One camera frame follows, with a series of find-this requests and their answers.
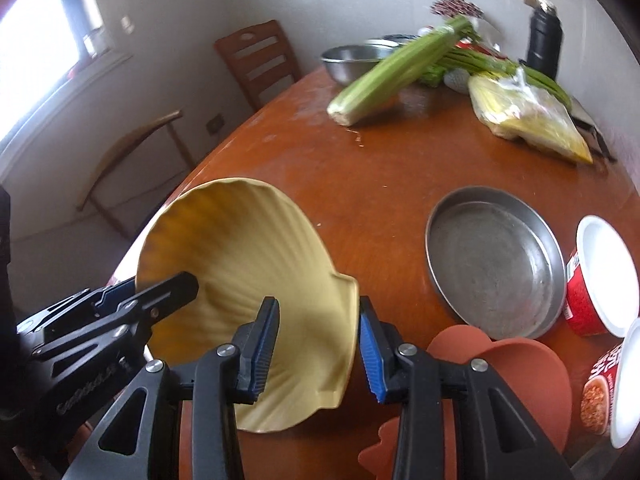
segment black thermos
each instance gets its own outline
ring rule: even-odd
[[[556,79],[562,45],[562,25],[556,7],[548,0],[538,0],[529,24],[527,66]]]

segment wooden chair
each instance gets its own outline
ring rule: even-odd
[[[115,231],[117,231],[123,238],[133,240],[134,235],[129,233],[122,222],[98,201],[94,196],[94,191],[98,184],[100,184],[100,182],[109,174],[113,173],[120,163],[127,158],[131,152],[133,152],[133,150],[142,144],[147,137],[151,136],[152,133],[163,126],[166,126],[169,136],[175,143],[175,147],[178,149],[182,160],[189,167],[190,171],[193,170],[196,167],[196,163],[185,144],[182,142],[180,137],[178,137],[178,133],[175,131],[174,125],[172,124],[176,119],[181,117],[182,111],[176,110],[175,112],[165,115],[164,117],[160,117],[149,124],[140,126],[118,139],[100,159],[100,162],[91,174],[91,177],[87,181],[82,193],[78,197],[76,209],[78,211],[82,211],[87,203],[91,203]]]
[[[275,43],[271,43],[246,56],[241,55],[242,50],[269,38],[275,38]],[[298,81],[302,77],[289,40],[277,20],[238,30],[226,38],[217,40],[214,47],[226,63],[226,66],[231,70],[236,81],[238,81],[242,93],[246,100],[249,101],[254,112],[262,108],[260,102],[261,92],[264,92],[288,75],[292,76],[293,81]],[[251,72],[278,56],[284,57],[282,63],[249,79]]]

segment chair backrest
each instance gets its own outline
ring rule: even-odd
[[[242,50],[269,38],[275,38],[275,42],[242,55]],[[296,56],[277,20],[238,30],[226,38],[217,40],[214,47],[238,81],[242,93],[255,112],[262,108],[261,92],[288,75],[292,76],[293,81],[301,78]],[[258,72],[257,69],[279,56],[284,58],[283,62],[252,76],[251,72]]]
[[[91,195],[98,184],[100,184],[108,174],[112,173],[113,170],[115,170],[120,163],[127,158],[131,152],[133,152],[133,150],[142,144],[145,139],[147,139],[156,130],[159,130],[165,125],[171,125],[170,123],[181,117],[182,111],[176,110],[175,112],[165,115],[164,117],[160,117],[155,121],[145,124],[144,126],[140,126],[123,137],[120,137],[113,146],[104,153],[100,162],[98,162],[98,165],[95,167],[93,173],[89,177],[89,180],[84,186],[82,193],[78,196],[76,209],[78,211],[82,211],[82,209],[84,209],[84,206],[91,198]]]

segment chair leg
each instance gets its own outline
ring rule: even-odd
[[[127,232],[127,229],[124,227],[122,222],[112,215],[107,208],[102,206],[102,204],[98,202],[93,195],[89,197],[89,202],[96,208],[98,213],[100,213],[100,216],[106,220],[107,224],[109,224],[120,236],[129,242],[133,241],[133,238]]]
[[[169,131],[169,136],[173,139],[175,143],[175,147],[178,148],[178,152],[180,152],[180,156],[182,157],[182,160],[184,161],[184,163],[189,167],[191,171],[195,170],[196,163],[193,160],[191,153],[189,153],[189,150],[187,149],[187,146],[185,145],[185,143],[182,142],[182,139],[180,137],[178,137],[178,132],[175,131],[174,125],[171,123],[168,123],[166,128]]]

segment yellow package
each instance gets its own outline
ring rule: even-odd
[[[513,78],[479,74],[469,78],[468,84],[476,116],[494,135],[510,140],[521,137],[539,150],[593,163],[566,108],[546,90],[528,85],[522,67]]]

